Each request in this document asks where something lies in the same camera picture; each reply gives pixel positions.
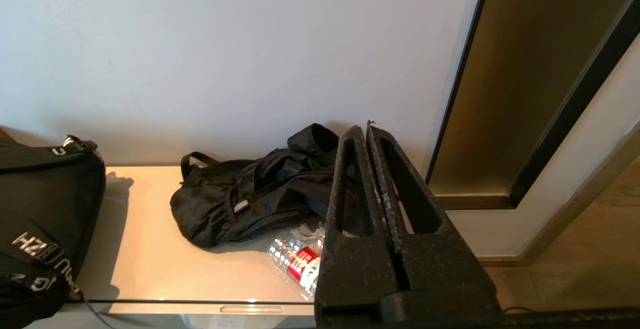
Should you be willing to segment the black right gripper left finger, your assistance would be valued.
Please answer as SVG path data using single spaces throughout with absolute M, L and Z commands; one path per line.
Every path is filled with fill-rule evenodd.
M 317 316 L 406 316 L 403 269 L 373 156 L 360 126 L 341 135 L 315 291 Z

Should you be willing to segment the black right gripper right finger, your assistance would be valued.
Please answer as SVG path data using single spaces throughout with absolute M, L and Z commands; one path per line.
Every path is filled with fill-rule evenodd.
M 370 125 L 367 149 L 402 285 L 411 291 L 495 294 L 493 281 L 394 136 Z

